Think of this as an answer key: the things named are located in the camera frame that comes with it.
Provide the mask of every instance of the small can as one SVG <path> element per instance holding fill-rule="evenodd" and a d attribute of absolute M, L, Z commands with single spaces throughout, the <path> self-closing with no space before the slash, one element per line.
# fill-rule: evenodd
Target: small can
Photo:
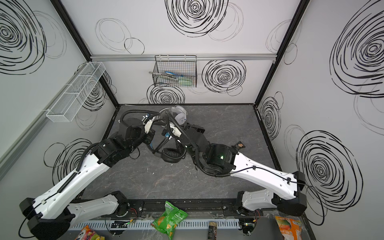
<path fill-rule="evenodd" d="M 208 240 L 216 240 L 217 222 L 209 222 Z"/>

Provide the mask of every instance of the white wire basket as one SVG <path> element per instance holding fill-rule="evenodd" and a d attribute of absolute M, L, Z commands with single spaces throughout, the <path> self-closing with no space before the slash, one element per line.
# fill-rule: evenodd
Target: white wire basket
<path fill-rule="evenodd" d="M 105 72 L 102 62 L 88 62 L 46 116 L 52 122 L 71 122 Z"/>

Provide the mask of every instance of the wire mesh basket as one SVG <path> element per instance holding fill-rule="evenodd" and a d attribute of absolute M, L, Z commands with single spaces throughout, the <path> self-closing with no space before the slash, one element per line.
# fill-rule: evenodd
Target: wire mesh basket
<path fill-rule="evenodd" d="M 87 63 L 47 112 L 47 118 L 52 122 L 71 122 L 104 72 L 102 62 Z"/>
<path fill-rule="evenodd" d="M 196 87 L 196 55 L 156 55 L 152 74 L 155 86 L 170 84 L 177 87 Z"/>

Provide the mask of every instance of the green item in basket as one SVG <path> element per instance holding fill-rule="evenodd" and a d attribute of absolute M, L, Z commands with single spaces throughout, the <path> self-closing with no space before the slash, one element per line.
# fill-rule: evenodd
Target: green item in basket
<path fill-rule="evenodd" d="M 173 206 L 170 202 L 166 201 L 166 211 L 151 225 L 161 233 L 166 233 L 169 240 L 172 240 L 176 226 L 184 220 L 188 214 Z"/>

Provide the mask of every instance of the colorful snack bag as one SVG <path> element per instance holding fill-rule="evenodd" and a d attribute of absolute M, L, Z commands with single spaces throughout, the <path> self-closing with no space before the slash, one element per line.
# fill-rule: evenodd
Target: colorful snack bag
<path fill-rule="evenodd" d="M 275 216 L 275 218 L 285 240 L 301 240 L 300 221 L 279 216 Z"/>
<path fill-rule="evenodd" d="M 75 240 L 104 240 L 104 237 L 101 237 L 97 235 L 95 231 L 89 228 L 88 225 L 86 225 L 79 235 L 75 238 Z"/>
<path fill-rule="evenodd" d="M 166 233 L 169 240 L 172 240 L 175 232 L 175 227 L 184 220 L 188 214 L 173 206 L 170 202 L 166 201 L 166 211 L 151 225 L 159 232 Z"/>

